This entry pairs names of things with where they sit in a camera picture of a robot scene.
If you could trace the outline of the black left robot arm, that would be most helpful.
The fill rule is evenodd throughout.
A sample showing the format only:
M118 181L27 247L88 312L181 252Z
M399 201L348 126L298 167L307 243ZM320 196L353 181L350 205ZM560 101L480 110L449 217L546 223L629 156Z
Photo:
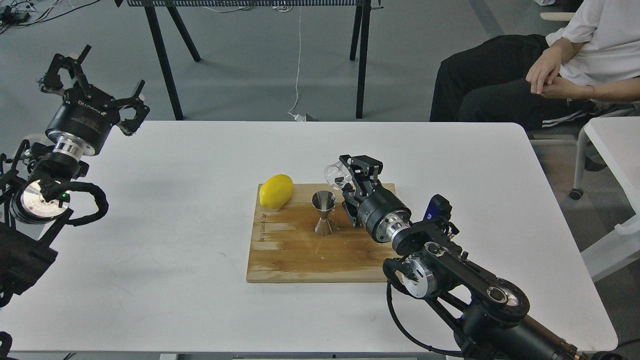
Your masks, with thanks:
M51 244L64 226L84 226L107 214L105 192L80 181L89 171L82 157L98 155L114 127L134 135L150 112L141 99L144 80L121 99L90 84L82 69L89 51L87 45L78 57L56 54L38 82L42 92L62 98L45 130L51 144L23 139L13 157L1 155L1 163L10 165L1 171L2 306L55 262Z

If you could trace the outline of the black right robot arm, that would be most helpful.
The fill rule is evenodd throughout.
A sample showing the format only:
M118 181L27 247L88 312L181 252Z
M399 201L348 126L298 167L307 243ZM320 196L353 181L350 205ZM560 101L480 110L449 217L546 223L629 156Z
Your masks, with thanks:
M434 194L423 219L411 221L410 209L378 176L383 164L366 155L341 155L324 177L342 192L342 207L354 228L365 228L397 254L382 263L387 306L398 330L428 351L466 360L587 360L588 355L558 337L528 312L530 301L518 286L468 260L453 241L452 207ZM458 350L424 344L406 330L393 306L392 290L425 301L454 333Z

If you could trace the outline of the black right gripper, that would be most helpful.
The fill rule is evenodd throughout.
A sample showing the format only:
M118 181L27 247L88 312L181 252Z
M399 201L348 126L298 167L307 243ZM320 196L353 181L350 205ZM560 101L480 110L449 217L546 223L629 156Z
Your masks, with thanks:
M398 232L410 228L409 208L378 181L383 170L381 161L348 154L338 159L345 168L345 173L338 176L342 207L353 228L365 228L380 244L393 241Z

